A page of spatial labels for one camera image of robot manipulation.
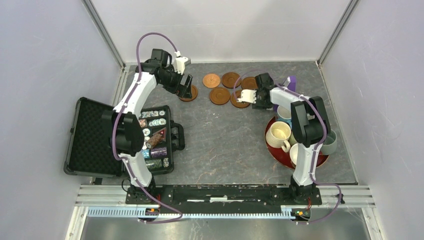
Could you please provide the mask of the brown wooden coaster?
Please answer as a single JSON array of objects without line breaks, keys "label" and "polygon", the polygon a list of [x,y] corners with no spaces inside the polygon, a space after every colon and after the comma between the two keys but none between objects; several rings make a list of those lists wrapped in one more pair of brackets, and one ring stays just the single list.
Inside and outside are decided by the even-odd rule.
[{"label": "brown wooden coaster", "polygon": [[235,93],[231,94],[230,102],[231,104],[239,109],[244,109],[250,106],[249,102],[238,102],[237,99],[241,97],[241,90],[236,90]]},{"label": "brown wooden coaster", "polygon": [[252,76],[245,77],[241,81],[241,88],[243,90],[256,90],[258,88],[258,85],[256,83],[256,79]]},{"label": "brown wooden coaster", "polygon": [[179,99],[183,102],[194,101],[199,94],[198,88],[195,85],[191,85],[190,93],[191,93],[191,97],[180,97]]},{"label": "brown wooden coaster", "polygon": [[231,98],[230,91],[225,87],[213,88],[209,93],[209,100],[215,105],[224,105]]},{"label": "brown wooden coaster", "polygon": [[228,89],[238,88],[241,85],[241,80],[238,80],[240,75],[236,72],[227,72],[221,77],[221,83]]}]

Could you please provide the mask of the blue white cup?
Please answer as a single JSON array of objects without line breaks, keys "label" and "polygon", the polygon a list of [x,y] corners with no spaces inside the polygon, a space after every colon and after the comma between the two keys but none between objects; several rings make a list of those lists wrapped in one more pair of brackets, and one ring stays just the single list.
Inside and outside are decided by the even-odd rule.
[{"label": "blue white cup", "polygon": [[284,122],[288,124],[290,128],[292,128],[292,115],[288,109],[279,105],[277,107],[276,114],[277,114],[276,120],[278,122]]}]

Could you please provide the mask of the woven rattan coaster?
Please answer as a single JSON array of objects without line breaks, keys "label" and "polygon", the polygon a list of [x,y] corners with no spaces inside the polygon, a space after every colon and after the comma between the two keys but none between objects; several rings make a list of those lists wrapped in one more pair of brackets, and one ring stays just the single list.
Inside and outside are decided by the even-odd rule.
[{"label": "woven rattan coaster", "polygon": [[208,73],[203,77],[202,83],[205,87],[213,89],[220,85],[221,78],[215,73]]}]

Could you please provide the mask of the cream ribbed mug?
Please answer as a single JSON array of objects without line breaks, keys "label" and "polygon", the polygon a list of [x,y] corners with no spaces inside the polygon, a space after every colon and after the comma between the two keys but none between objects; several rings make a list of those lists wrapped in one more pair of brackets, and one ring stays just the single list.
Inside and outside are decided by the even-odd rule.
[{"label": "cream ribbed mug", "polygon": [[286,122],[276,121],[266,131],[265,141],[270,147],[282,149],[283,152],[288,153],[291,149],[289,143],[291,133],[291,128]]}]

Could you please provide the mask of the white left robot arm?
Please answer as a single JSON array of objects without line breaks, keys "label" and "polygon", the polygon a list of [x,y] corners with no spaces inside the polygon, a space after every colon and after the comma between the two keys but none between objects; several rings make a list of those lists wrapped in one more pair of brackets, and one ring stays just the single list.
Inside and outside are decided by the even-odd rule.
[{"label": "white left robot arm", "polygon": [[162,85],[169,93],[180,98],[191,98],[193,77],[188,74],[185,83],[181,83],[185,68],[190,63],[190,58],[186,56],[176,57],[173,64],[158,59],[140,63],[122,100],[113,110],[104,111],[101,117],[113,156],[123,162],[131,183],[140,187],[137,196],[145,204],[156,200],[157,190],[150,186],[153,176],[141,153],[145,138],[139,124],[141,110],[157,85]]}]

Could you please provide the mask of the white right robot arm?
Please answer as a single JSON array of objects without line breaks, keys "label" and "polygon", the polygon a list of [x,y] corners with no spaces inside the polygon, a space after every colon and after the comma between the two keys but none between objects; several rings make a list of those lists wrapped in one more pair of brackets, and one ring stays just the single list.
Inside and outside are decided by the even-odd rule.
[{"label": "white right robot arm", "polygon": [[309,198],[305,186],[316,182],[315,170],[319,151],[331,130],[324,100],[320,96],[305,96],[275,83],[269,73],[255,77],[257,89],[244,89],[237,102],[253,104],[256,109],[269,109],[278,105],[291,113],[294,138],[299,144],[296,167],[292,179],[296,186],[289,189],[289,199],[302,204]]}]

